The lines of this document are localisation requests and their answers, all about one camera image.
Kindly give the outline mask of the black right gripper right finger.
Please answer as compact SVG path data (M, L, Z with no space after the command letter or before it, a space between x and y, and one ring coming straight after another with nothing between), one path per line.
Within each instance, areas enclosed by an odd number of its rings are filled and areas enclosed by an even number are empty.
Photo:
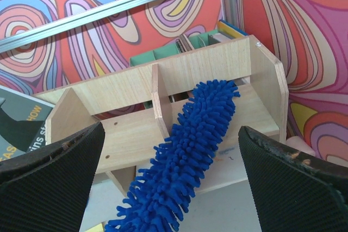
M347 167L249 126L238 141L262 231L347 231Z

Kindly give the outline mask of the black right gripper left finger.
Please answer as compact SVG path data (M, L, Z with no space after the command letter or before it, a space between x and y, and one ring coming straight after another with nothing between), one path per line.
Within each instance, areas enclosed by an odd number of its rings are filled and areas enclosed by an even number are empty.
M79 231L105 139L95 123L1 162L1 231Z

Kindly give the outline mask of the blue fluffy duster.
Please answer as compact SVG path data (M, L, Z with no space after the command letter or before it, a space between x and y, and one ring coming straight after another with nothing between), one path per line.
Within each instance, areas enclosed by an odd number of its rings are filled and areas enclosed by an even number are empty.
M233 81L200 82L183 105L171 135L154 147L151 167L138 171L127 197L118 206L118 219L106 231L178 231L189 211L195 188L213 163L218 145L235 113L240 97Z

